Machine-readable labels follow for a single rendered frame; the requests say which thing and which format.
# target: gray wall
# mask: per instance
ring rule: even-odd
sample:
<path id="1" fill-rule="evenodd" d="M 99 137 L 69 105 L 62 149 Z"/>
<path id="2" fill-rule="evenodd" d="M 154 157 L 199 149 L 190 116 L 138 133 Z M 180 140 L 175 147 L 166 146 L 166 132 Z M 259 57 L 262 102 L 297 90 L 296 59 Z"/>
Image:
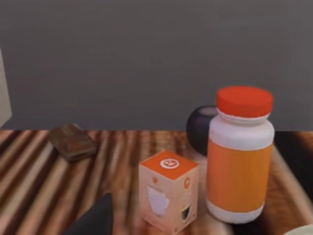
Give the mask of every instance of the gray wall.
<path id="1" fill-rule="evenodd" d="M 4 128 L 184 129 L 226 85 L 273 92 L 313 129 L 311 0 L 1 0 Z"/>

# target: pill bottle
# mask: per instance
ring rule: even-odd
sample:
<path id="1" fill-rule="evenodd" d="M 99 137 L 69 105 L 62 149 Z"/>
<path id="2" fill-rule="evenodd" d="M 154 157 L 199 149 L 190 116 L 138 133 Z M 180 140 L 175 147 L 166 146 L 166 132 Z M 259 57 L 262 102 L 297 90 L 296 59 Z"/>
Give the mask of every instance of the pill bottle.
<path id="1" fill-rule="evenodd" d="M 206 205 L 219 220 L 244 224 L 264 207 L 273 96 L 256 87 L 232 86 L 218 91 L 216 103 L 219 114 L 210 122 L 208 138 Z"/>

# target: bottle cap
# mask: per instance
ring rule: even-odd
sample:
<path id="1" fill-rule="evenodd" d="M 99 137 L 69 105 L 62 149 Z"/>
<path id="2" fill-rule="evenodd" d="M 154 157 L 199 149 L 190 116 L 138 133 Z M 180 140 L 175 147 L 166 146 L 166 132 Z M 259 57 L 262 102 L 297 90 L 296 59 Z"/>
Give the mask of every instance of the bottle cap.
<path id="1" fill-rule="evenodd" d="M 269 114 L 272 105 L 270 92 L 252 86 L 225 87 L 217 93 L 217 107 L 227 115 L 257 118 Z"/>

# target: dark round object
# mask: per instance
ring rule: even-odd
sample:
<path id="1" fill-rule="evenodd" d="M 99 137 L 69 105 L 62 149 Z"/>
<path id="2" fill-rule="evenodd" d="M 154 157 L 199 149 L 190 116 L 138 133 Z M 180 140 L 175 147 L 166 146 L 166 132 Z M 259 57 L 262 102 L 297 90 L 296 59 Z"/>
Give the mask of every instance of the dark round object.
<path id="1" fill-rule="evenodd" d="M 201 106 L 187 120 L 186 132 L 189 144 L 198 153 L 207 156 L 209 125 L 218 114 L 216 106 Z"/>

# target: wooden table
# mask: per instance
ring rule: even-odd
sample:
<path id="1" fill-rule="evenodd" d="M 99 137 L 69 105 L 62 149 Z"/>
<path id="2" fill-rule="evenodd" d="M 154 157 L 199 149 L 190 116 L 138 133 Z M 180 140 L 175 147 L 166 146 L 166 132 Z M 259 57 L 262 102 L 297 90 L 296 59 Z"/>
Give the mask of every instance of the wooden table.
<path id="1" fill-rule="evenodd" d="M 200 164 L 199 214 L 181 235 L 281 235 L 313 223 L 313 134 L 277 133 L 266 204 L 246 225 L 213 218 L 204 204 L 206 158 L 184 132 L 89 131 L 98 153 L 66 163 L 48 131 L 0 132 L 0 234 L 59 235 L 107 191 L 114 198 L 114 235 L 161 235 L 138 215 L 138 162 L 163 149 Z"/>

